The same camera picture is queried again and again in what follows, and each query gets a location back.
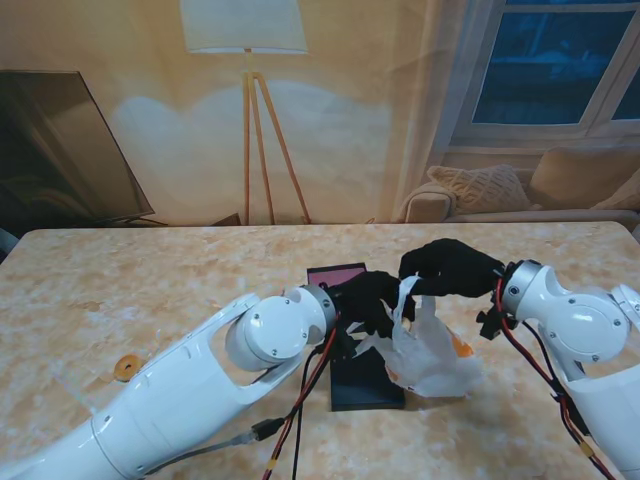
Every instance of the lamp stand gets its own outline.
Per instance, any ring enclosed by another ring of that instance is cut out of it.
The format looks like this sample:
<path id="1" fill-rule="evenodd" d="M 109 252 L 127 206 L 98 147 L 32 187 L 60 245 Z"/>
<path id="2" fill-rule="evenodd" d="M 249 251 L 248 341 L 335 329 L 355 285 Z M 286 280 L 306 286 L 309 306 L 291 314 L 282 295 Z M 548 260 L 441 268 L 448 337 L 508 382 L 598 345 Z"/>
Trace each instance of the lamp stand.
<path id="1" fill-rule="evenodd" d="M 273 214 L 273 201 L 271 200 L 271 189 L 269 188 L 269 174 L 267 172 L 267 160 L 264 154 L 264 144 L 262 139 L 262 127 L 260 124 L 260 111 L 258 108 L 258 95 L 256 92 L 256 80 L 258 81 L 258 85 L 260 85 L 260 90 L 262 92 L 262 97 L 264 98 L 264 102 L 267 105 L 267 110 L 269 111 L 269 116 L 271 117 L 271 123 L 273 124 L 273 128 L 276 132 L 276 136 L 278 137 L 278 142 L 280 143 L 280 149 L 282 150 L 282 156 L 284 157 L 284 161 L 287 164 L 287 170 L 289 171 L 289 178 L 291 178 L 291 182 L 293 183 L 293 187 L 296 190 L 296 195 L 298 196 L 298 201 L 300 202 L 300 206 L 302 207 L 302 212 L 304 214 L 304 221 L 307 224 L 311 223 L 311 217 L 309 216 L 309 212 L 307 211 L 307 205 L 304 201 L 304 196 L 302 195 L 302 189 L 300 188 L 300 184 L 298 183 L 298 179 L 296 177 L 296 173 L 293 170 L 293 164 L 291 163 L 291 157 L 289 156 L 289 150 L 287 149 L 287 144 L 284 141 L 284 135 L 282 134 L 282 129 L 280 128 L 280 122 L 278 121 L 278 116 L 276 114 L 276 110 L 273 106 L 273 102 L 271 101 L 271 95 L 269 94 L 269 88 L 267 87 L 267 82 L 265 82 L 264 77 L 259 72 L 253 72 L 251 70 L 251 64 L 249 63 L 249 71 L 243 74 L 242 78 L 242 87 L 243 87 L 243 100 L 244 100 L 244 224 L 249 225 L 249 195 L 250 195 L 250 186 L 249 186 L 249 145 L 250 145 L 250 135 L 249 135 L 249 123 L 251 117 L 251 109 L 250 105 L 253 107 L 253 121 L 255 123 L 256 129 L 256 138 L 258 142 L 258 153 L 260 155 L 260 167 L 262 169 L 262 180 L 264 182 L 264 190 L 267 195 L 267 206 L 269 208 L 269 220 L 271 221 L 271 225 L 275 225 L 275 216 Z"/>

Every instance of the black glove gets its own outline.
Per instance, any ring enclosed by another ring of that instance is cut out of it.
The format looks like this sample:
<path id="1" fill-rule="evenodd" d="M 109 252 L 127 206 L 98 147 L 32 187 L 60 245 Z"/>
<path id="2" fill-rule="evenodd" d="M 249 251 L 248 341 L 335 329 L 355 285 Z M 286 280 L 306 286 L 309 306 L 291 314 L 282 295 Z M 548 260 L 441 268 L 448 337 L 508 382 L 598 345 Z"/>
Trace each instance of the black glove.
<path id="1" fill-rule="evenodd" d="M 341 321 L 363 322 L 369 335 L 378 332 L 381 337 L 391 337 L 393 322 L 387 315 L 381 300 L 392 310 L 398 305 L 400 280 L 387 272 L 363 272 L 351 280 L 328 289 L 329 296 L 341 314 Z M 403 315 L 413 321 L 415 302 L 408 297 Z"/>
<path id="2" fill-rule="evenodd" d="M 502 262 L 452 238 L 442 238 L 402 256 L 400 278 L 422 277 L 412 295 L 449 294 L 480 297 L 490 292 L 502 272 Z"/>

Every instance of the white plastic bag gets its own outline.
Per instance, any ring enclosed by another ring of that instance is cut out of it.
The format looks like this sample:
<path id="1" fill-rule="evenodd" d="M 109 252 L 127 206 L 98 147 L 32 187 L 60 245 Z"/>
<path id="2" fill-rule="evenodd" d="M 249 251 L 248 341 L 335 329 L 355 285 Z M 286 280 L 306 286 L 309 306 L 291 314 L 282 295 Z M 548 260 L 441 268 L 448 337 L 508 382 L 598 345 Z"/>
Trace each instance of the white plastic bag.
<path id="1" fill-rule="evenodd" d="M 436 317 L 435 299 L 422 297 L 411 331 L 402 326 L 405 300 L 417 280 L 409 277 L 400 284 L 392 338 L 375 333 L 358 345 L 356 356 L 374 347 L 384 358 L 389 378 L 422 397 L 464 396 L 482 380 L 481 364 L 471 347 Z"/>

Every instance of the sofa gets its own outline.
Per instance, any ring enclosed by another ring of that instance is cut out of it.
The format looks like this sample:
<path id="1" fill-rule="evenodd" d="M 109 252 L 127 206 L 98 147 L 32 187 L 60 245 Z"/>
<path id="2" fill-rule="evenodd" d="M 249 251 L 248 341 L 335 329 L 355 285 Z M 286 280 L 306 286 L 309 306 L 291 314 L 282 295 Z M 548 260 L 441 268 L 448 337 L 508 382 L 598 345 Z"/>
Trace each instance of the sofa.
<path id="1" fill-rule="evenodd" d="M 399 223 L 620 223 L 640 237 L 640 213 L 592 208 L 608 198 L 640 169 L 640 148 L 557 148 L 545 153 L 536 169 L 513 169 L 531 208 L 491 213 L 456 212 L 456 195 L 435 182 L 405 199 L 394 215 Z"/>

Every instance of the table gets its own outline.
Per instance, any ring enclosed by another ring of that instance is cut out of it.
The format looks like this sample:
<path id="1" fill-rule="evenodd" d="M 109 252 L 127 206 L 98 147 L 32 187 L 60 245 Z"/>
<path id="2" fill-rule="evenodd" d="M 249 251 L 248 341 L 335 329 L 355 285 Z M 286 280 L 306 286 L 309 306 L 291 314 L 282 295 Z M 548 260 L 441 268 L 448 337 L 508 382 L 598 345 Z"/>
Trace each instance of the table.
<path id="1" fill-rule="evenodd" d="M 163 348 L 242 293 L 305 283 L 308 267 L 363 261 L 369 270 L 397 272 L 404 252 L 441 237 L 504 262 L 554 265 L 568 288 L 623 282 L 640 290 L 640 246 L 615 223 L 32 232 L 0 265 L 0 461 L 33 452 L 88 417 L 52 372 L 102 404 L 120 388 L 105 374 L 118 358 Z M 331 413 L 325 375 L 306 404 L 299 478 L 600 478 L 533 370 L 504 338 L 478 336 L 475 316 L 487 305 L 486 297 L 438 300 L 439 316 L 485 365 L 486 380 L 469 398 L 408 394 L 403 411 Z M 516 336 L 535 350 L 525 329 Z M 217 351 L 219 337 L 215 343 Z M 216 440 L 285 413 L 300 375 Z M 192 459 L 154 478 L 260 478 L 274 440 Z M 290 477 L 292 450 L 290 440 L 272 478 Z"/>

